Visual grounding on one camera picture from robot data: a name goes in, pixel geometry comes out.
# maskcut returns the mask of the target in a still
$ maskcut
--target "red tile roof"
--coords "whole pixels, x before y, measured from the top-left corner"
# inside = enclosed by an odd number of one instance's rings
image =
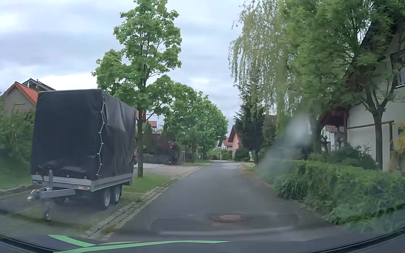
[[[14,87],[17,87],[26,97],[29,99],[35,106],[37,106],[37,98],[38,98],[38,93],[34,89],[28,88],[19,82],[14,82],[12,86],[10,86],[5,94],[8,94]]]
[[[331,132],[331,133],[336,133],[336,132],[338,132],[338,131],[337,131],[337,128],[336,128],[335,126],[328,126],[328,125],[325,125],[324,127],[326,128],[326,130],[327,130],[328,132]]]
[[[227,139],[223,141],[223,144],[224,144],[226,147],[232,147],[232,142],[228,142]]]
[[[149,121],[148,123],[151,125],[151,127],[156,128],[157,127],[157,121]]]

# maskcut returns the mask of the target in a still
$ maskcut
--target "trailer tarp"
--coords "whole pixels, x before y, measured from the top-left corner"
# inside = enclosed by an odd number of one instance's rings
[[[135,109],[101,89],[38,95],[31,174],[96,180],[132,173]]]

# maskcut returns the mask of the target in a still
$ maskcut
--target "cloud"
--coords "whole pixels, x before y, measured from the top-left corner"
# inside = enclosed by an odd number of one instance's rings
[[[243,0],[169,0],[180,16],[182,68],[169,73],[176,82],[209,95],[232,123],[240,104],[228,70],[229,43],[239,35],[232,22]],[[39,79],[55,89],[96,87],[95,61],[121,46],[113,36],[121,11],[132,1],[0,0],[0,89],[14,81]]]

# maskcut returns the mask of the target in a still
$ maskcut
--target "curb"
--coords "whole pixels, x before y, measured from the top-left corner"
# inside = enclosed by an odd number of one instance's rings
[[[202,168],[199,166],[193,170],[189,170],[181,175],[175,176],[172,179],[162,183],[161,185],[154,187],[153,189],[149,190],[148,192],[144,193],[140,197],[139,202],[131,202],[126,206],[121,207],[118,211],[116,211],[111,216],[105,218],[103,221],[100,221],[93,227],[90,227],[86,230],[81,237],[94,239],[94,240],[102,240],[107,241],[115,232],[105,233],[105,230],[118,230],[123,227],[127,222],[132,220],[136,214],[138,214],[143,208],[145,208],[149,203],[155,200],[160,194],[162,194],[166,189],[171,187],[173,184],[168,185],[167,183],[174,180],[179,180],[184,176]]]
[[[20,193],[28,190],[34,190],[37,186],[35,185],[22,185],[16,188],[8,189],[8,190],[0,190],[0,197],[8,196],[15,193]]]

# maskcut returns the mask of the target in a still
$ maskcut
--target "green hedge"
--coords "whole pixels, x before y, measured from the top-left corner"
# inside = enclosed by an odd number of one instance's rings
[[[404,175],[317,161],[274,164],[260,173],[278,195],[300,201],[334,224],[371,221],[405,209]]]

